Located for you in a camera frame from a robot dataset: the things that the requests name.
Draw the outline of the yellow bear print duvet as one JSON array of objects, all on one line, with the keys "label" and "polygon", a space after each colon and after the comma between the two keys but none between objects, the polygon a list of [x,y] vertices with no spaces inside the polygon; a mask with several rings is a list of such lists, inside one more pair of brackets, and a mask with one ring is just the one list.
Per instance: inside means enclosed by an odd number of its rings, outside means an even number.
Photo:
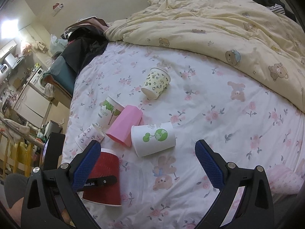
[{"label": "yellow bear print duvet", "polygon": [[150,0],[105,36],[219,59],[304,110],[304,31],[252,0]]}]

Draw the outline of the floral white bed sheet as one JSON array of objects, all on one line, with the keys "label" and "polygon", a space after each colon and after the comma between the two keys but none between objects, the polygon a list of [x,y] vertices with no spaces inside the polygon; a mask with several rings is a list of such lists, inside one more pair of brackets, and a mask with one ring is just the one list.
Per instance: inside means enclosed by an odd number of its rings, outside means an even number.
[{"label": "floral white bed sheet", "polygon": [[[153,67],[169,85],[157,99],[141,91]],[[176,146],[139,158],[110,138],[119,158],[121,207],[85,202],[101,228],[194,228],[218,195],[194,147],[203,139],[241,168],[261,165],[274,202],[304,182],[304,114],[289,101],[227,64],[195,53],[110,43],[76,78],[63,160],[80,152],[75,138],[97,122],[111,96],[138,107],[145,124],[171,122]]]}]

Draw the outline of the small pink patterned cup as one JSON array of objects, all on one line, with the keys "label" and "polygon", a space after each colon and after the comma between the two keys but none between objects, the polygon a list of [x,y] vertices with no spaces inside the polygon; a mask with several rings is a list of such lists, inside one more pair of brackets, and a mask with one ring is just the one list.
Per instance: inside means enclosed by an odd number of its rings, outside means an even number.
[{"label": "small pink patterned cup", "polygon": [[84,150],[92,140],[101,143],[104,137],[105,135],[99,124],[93,123],[75,138],[75,142],[81,150]]}]

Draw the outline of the white cup green trees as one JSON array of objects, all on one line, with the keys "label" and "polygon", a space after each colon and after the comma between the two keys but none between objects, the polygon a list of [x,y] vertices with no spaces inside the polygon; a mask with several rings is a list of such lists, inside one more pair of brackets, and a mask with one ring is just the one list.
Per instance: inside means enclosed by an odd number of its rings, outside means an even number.
[{"label": "white cup green trees", "polygon": [[107,98],[100,103],[100,110],[97,119],[98,125],[105,130],[109,129],[124,108],[123,105],[111,96],[107,96]]}]

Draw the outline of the red ribbed paper cup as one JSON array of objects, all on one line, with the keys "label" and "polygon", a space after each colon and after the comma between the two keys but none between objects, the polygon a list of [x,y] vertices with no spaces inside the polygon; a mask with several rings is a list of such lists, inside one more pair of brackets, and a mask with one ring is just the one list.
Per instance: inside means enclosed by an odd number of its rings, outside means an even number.
[{"label": "red ribbed paper cup", "polygon": [[89,178],[98,178],[114,175],[117,183],[106,187],[96,187],[83,191],[82,198],[85,201],[106,206],[121,206],[119,158],[110,149],[103,148],[100,156],[92,169]]}]

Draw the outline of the pink plastic cup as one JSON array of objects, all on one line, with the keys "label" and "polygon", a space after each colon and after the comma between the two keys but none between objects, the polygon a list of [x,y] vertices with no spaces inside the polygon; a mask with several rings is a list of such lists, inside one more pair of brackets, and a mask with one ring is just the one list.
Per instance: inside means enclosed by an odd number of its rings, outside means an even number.
[{"label": "pink plastic cup", "polygon": [[131,128],[138,126],[143,112],[136,106],[127,105],[107,130],[106,135],[123,146],[131,146]]}]

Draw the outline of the white cabinet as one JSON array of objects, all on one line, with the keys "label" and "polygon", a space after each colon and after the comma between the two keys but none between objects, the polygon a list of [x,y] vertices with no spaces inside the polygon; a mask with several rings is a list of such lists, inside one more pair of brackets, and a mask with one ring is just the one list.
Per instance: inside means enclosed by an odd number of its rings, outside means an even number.
[{"label": "white cabinet", "polygon": [[27,122],[40,128],[47,114],[50,102],[30,85],[19,94],[13,110]]}]

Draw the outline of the wall hook with items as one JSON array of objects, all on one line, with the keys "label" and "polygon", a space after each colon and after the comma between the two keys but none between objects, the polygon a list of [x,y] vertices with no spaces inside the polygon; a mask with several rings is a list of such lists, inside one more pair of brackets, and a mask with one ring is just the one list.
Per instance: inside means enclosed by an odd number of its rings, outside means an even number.
[{"label": "wall hook with items", "polygon": [[53,12],[52,15],[55,16],[62,8],[64,8],[64,4],[63,3],[56,3],[53,5]]}]

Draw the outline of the cream patterned paper cup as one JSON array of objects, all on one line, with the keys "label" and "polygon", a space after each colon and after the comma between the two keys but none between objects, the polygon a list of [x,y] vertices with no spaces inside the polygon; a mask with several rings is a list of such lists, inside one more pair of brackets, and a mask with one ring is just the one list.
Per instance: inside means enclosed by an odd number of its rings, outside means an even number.
[{"label": "cream patterned paper cup", "polygon": [[148,99],[157,99],[169,85],[170,81],[171,77],[166,70],[153,67],[150,69],[141,91]]}]

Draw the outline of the white cup green globe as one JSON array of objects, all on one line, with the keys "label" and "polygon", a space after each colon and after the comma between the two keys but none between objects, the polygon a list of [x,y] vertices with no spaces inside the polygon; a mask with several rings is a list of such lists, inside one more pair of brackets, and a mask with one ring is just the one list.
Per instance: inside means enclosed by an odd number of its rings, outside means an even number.
[{"label": "white cup green globe", "polygon": [[138,157],[161,152],[176,146],[176,137],[171,122],[133,126],[131,141]]}]

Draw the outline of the black clothing pile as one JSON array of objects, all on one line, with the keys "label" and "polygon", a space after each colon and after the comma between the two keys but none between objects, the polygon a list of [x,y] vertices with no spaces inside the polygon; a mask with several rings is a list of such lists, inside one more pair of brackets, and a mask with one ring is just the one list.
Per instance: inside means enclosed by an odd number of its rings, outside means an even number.
[{"label": "black clothing pile", "polygon": [[104,36],[107,29],[106,22],[97,17],[83,19],[65,29],[68,44],[60,56],[76,74],[103,54],[109,42]]}]

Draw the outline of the white plastic bag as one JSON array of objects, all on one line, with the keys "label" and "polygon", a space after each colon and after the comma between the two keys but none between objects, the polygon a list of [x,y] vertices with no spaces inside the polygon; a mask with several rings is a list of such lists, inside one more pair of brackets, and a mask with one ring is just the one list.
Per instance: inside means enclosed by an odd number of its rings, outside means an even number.
[{"label": "white plastic bag", "polygon": [[63,52],[67,44],[67,39],[57,38],[55,35],[51,34],[50,52],[52,55],[54,55],[56,52]]}]

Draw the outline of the teal bed frame edge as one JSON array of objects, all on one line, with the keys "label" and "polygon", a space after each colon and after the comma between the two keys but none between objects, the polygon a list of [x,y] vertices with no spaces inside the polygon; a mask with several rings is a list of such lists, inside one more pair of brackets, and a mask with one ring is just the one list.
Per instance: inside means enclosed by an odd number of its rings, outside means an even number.
[{"label": "teal bed frame edge", "polygon": [[51,67],[43,74],[43,79],[46,83],[59,87],[70,97],[73,96],[76,72],[66,63],[61,55],[58,56]]}]

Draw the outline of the white washing machine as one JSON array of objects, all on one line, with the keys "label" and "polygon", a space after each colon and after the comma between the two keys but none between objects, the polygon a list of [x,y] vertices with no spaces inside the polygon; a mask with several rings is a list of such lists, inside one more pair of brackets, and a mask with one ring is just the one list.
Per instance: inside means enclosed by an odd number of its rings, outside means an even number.
[{"label": "white washing machine", "polygon": [[35,74],[32,76],[29,85],[36,90],[37,92],[39,92],[40,94],[44,94],[44,90],[46,88],[46,82],[43,79],[43,74],[45,73],[45,71],[40,67],[39,69],[37,69],[37,71],[35,72]]}]

